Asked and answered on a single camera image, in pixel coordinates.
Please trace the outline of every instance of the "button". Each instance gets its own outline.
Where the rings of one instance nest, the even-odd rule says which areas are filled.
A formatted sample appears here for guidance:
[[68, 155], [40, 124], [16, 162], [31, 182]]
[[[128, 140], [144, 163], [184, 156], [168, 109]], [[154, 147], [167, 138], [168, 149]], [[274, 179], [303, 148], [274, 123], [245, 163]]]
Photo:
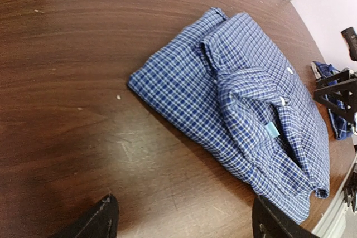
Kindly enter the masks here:
[[285, 105], [286, 105], [285, 99], [284, 99], [283, 97], [280, 97], [280, 99], [281, 99], [281, 104], [282, 104], [283, 106], [285, 106]]

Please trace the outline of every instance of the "wall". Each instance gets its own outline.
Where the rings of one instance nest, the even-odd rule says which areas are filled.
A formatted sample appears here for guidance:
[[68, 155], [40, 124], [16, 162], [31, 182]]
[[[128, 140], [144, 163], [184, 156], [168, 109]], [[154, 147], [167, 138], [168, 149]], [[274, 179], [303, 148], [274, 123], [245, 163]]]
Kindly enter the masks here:
[[338, 69], [350, 67], [352, 62], [341, 31], [350, 26], [357, 30], [355, 0], [292, 0], [327, 63]]

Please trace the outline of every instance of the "light blue tag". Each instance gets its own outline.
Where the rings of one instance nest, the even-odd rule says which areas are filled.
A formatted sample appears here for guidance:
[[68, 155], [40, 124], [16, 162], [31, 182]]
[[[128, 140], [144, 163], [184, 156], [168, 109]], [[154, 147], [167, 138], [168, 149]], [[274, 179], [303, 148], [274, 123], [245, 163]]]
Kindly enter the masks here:
[[266, 131], [269, 133], [269, 135], [272, 136], [273, 138], [280, 136], [280, 133], [273, 122], [269, 122], [264, 127], [265, 127]]

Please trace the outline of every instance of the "wooden table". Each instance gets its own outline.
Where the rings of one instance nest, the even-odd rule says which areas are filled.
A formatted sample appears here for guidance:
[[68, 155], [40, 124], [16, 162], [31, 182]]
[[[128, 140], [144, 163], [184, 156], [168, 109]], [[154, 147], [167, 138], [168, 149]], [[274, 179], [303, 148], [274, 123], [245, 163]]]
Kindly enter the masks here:
[[[126, 86], [212, 6], [247, 11], [314, 90], [310, 62], [323, 59], [288, 0], [0, 0], [2, 237], [46, 237], [109, 191], [119, 237], [252, 237], [250, 187]], [[331, 197], [311, 197], [308, 230], [354, 157], [319, 109]]]

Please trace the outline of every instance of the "folded shirt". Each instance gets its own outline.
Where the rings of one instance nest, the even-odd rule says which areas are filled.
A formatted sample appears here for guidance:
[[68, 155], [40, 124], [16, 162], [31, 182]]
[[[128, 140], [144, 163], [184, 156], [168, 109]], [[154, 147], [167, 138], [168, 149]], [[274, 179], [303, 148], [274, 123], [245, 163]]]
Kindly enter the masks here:
[[310, 93], [246, 13], [211, 8], [129, 87], [297, 223], [329, 195], [329, 140]]
[[[317, 80], [333, 76], [339, 72], [339, 70], [334, 68], [331, 64], [328, 65], [318, 61], [312, 62], [311, 67], [315, 73], [315, 77]], [[337, 81], [335, 80], [330, 82], [329, 86], [336, 84]], [[345, 105], [342, 101], [328, 96], [326, 96], [326, 99], [336, 104], [338, 107], [345, 109]], [[329, 112], [329, 117], [331, 120], [331, 125], [335, 134], [335, 138], [338, 140], [342, 140], [352, 136], [353, 131], [351, 124], [349, 124], [343, 117], [331, 112], [330, 109], [327, 109], [327, 111]]]

